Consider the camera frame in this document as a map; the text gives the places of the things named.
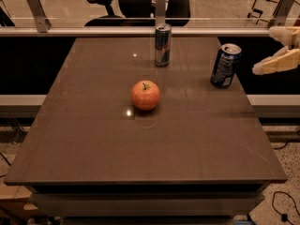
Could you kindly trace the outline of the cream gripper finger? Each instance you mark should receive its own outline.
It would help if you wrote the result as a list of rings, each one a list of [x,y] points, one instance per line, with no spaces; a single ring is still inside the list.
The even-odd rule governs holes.
[[[300,65],[300,49],[289,49],[285,46],[275,52],[272,56],[264,58],[252,68],[255,75],[266,75],[277,72],[288,71]]]
[[[300,26],[273,26],[269,28],[269,37],[284,46],[300,48]]]

